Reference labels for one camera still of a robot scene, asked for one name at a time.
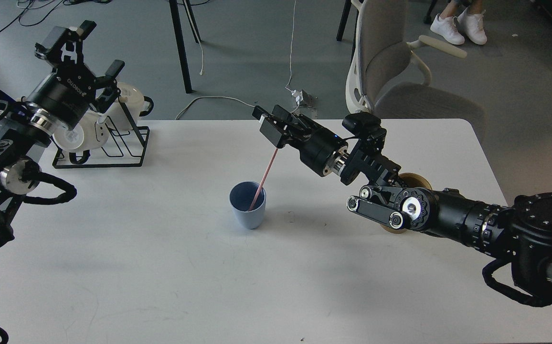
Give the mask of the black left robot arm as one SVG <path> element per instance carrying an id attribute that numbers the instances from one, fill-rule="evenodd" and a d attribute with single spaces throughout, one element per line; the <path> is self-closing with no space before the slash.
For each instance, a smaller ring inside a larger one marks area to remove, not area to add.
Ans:
<path id="1" fill-rule="evenodd" d="M 83 42 L 95 27 L 88 20 L 56 26 L 34 53 L 51 73 L 24 100 L 0 90 L 0 248 L 14 239 L 11 223 L 22 203 L 62 204 L 77 194 L 70 183 L 42 172 L 30 149 L 47 148 L 57 129 L 75 128 L 89 109 L 106 112 L 120 95 L 116 78 L 123 61 L 113 61 L 104 76 L 84 63 Z"/>

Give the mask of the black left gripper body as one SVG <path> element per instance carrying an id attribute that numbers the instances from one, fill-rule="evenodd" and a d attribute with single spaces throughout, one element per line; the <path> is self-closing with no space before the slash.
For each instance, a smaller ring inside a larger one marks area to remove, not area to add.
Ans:
<path id="1" fill-rule="evenodd" d="M 86 111 L 99 111 L 96 90 L 101 80 L 86 68 L 80 73 L 63 68 L 52 72 L 27 98 L 33 113 L 30 122 L 44 130 L 50 126 L 73 130 Z"/>

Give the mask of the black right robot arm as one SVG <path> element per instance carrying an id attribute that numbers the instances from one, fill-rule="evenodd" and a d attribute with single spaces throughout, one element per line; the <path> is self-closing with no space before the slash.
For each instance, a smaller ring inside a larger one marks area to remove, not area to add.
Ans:
<path id="1" fill-rule="evenodd" d="M 304 115 L 281 106 L 256 106 L 260 131 L 276 148 L 289 145 L 300 161 L 321 177 L 333 172 L 348 185 L 364 174 L 368 184 L 348 199 L 352 213 L 389 229 L 409 229 L 443 237 L 493 257 L 482 270 L 485 284 L 531 307 L 552 305 L 552 192 L 519 195 L 511 207 L 465 198 L 457 189 L 413 186 L 382 154 L 386 130 L 371 113 L 347 115 L 345 139 Z"/>

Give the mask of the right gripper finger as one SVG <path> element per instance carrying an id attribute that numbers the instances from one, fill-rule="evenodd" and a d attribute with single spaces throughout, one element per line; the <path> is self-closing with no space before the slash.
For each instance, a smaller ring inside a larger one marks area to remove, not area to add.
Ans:
<path id="1" fill-rule="evenodd" d="M 287 119 L 288 117 L 296 117 L 302 122 L 302 126 L 307 127 L 308 137 L 318 131 L 322 126 L 314 120 L 308 118 L 305 115 L 289 112 L 284 107 L 279 105 L 274 106 L 272 112 L 266 111 L 263 107 L 256 106 L 252 111 L 252 117 L 261 120 L 262 117 L 276 117 L 280 119 Z"/>
<path id="2" fill-rule="evenodd" d="M 290 145 L 296 149 L 308 141 L 308 129 L 296 117 L 280 119 L 262 117 L 259 132 L 262 133 L 276 148 Z"/>

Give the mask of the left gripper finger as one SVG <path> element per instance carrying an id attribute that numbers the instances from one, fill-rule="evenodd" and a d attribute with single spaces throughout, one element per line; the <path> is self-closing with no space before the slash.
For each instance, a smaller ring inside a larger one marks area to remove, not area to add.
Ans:
<path id="1" fill-rule="evenodd" d="M 93 84 L 90 85 L 88 96 L 92 111 L 105 113 L 118 100 L 121 91 L 117 87 L 116 77 L 124 67 L 124 61 L 114 60 L 106 71 L 105 76 L 97 77 Z"/>
<path id="2" fill-rule="evenodd" d="M 34 55 L 45 60 L 52 67 L 50 76 L 57 72 L 71 72 L 73 75 L 92 76 L 95 74 L 84 64 L 83 41 L 97 24 L 83 21 L 79 27 L 56 26 L 43 43 L 34 45 Z"/>

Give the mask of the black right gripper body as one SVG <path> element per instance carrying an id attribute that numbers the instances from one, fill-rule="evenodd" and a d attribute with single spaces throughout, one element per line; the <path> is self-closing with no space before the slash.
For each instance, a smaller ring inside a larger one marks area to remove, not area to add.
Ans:
<path id="1" fill-rule="evenodd" d="M 326 127 L 304 135 L 297 145 L 300 161 L 320 177 L 331 173 L 335 156 L 342 154 L 346 148 L 346 140 Z"/>

